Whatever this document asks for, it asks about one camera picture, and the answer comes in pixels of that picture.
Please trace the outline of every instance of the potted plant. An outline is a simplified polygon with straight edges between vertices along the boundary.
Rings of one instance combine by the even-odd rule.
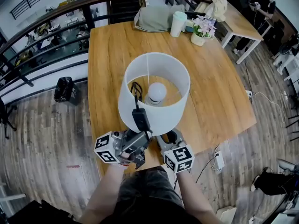
[[[211,39],[215,35],[214,24],[206,17],[199,16],[193,20],[193,34],[191,36],[191,42],[195,45],[202,46],[207,39]]]

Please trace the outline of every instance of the staircase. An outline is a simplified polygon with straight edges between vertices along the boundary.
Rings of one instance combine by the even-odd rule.
[[[139,0],[111,0],[110,5],[111,7],[110,10],[108,10],[108,14],[124,13],[121,17],[111,18],[110,24],[133,21],[136,13],[140,9]]]

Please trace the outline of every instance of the person's left arm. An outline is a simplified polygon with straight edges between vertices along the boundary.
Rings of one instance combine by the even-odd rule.
[[[275,6],[276,6],[275,0],[270,0],[269,9],[267,12],[263,11],[262,9],[258,9],[257,11],[263,14],[265,17],[271,19],[275,12]]]
[[[99,224],[113,214],[125,169],[126,167],[122,165],[109,165],[79,219],[80,223]]]

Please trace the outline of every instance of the black trash bin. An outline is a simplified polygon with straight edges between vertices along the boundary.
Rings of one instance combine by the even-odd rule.
[[[80,102],[79,93],[80,91],[71,77],[62,77],[57,82],[54,100],[59,103],[63,102],[66,105],[76,106]]]

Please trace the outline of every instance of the gray cloth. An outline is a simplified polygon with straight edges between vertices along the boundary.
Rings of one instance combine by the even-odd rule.
[[[171,28],[176,11],[184,13],[184,5],[142,7],[134,18],[135,28],[146,32],[167,31]]]
[[[171,186],[162,167],[142,170],[126,179],[121,185],[118,202],[141,196],[164,199],[183,207],[179,195]]]

